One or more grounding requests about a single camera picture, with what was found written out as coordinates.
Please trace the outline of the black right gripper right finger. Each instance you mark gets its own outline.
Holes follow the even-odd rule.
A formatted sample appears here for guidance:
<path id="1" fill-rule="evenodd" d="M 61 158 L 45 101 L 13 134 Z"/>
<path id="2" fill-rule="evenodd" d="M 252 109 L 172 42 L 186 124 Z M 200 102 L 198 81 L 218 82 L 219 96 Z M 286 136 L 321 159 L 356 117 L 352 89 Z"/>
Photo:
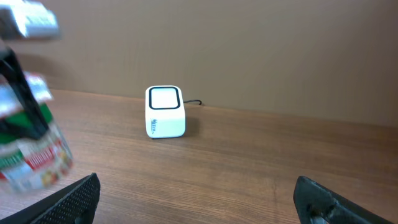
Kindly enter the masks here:
<path id="1" fill-rule="evenodd" d="M 306 176 L 298 177 L 293 200 L 301 223 L 392 224 Z"/>

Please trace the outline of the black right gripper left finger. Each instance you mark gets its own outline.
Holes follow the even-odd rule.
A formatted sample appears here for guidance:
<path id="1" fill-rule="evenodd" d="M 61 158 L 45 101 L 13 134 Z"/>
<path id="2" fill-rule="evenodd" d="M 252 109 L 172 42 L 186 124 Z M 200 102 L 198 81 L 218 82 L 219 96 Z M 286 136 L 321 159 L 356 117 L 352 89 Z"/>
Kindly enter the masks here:
<path id="1" fill-rule="evenodd" d="M 92 224 L 101 184 L 95 173 L 1 220 L 1 224 Z"/>

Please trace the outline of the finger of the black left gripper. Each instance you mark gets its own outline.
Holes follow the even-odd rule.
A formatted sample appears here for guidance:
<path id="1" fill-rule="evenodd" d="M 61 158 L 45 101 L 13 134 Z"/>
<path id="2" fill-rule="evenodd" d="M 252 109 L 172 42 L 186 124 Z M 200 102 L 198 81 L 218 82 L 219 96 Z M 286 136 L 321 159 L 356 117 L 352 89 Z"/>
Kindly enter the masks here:
<path id="1" fill-rule="evenodd" d="M 1 74 L 10 84 L 28 120 L 32 123 L 32 126 L 24 127 L 2 120 L 1 134 L 39 140 L 49 130 L 49 126 L 30 90 L 16 54 L 9 47 L 1 50 Z"/>

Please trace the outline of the green lid white jar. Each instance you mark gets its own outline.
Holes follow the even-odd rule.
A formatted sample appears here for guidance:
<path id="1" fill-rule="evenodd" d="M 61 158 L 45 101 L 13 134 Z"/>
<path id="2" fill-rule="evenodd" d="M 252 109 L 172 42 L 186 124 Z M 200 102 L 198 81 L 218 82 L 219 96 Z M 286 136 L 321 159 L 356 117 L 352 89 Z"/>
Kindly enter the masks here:
<path id="1" fill-rule="evenodd" d="M 66 176 L 73 156 L 47 102 L 53 96 L 43 76 L 25 72 L 40 114 L 17 98 L 17 85 L 1 77 L 1 192 L 47 188 Z"/>

